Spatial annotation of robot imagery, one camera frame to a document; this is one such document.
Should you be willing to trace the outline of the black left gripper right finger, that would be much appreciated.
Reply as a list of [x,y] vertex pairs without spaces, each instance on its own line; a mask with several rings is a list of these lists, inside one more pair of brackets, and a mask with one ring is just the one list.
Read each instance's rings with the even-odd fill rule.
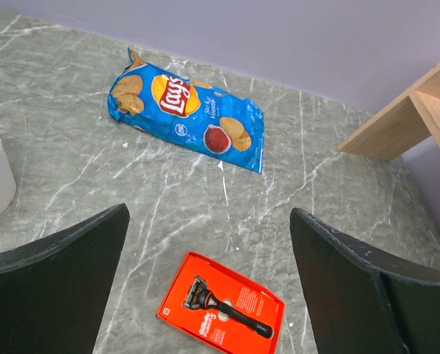
[[290,233],[319,353],[440,353],[440,270],[294,208]]

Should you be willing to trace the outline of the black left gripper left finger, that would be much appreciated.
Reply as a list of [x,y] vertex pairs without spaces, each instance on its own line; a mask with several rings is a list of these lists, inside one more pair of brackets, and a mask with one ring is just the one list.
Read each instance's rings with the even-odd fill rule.
[[92,353],[129,221],[118,204],[0,253],[0,353]]

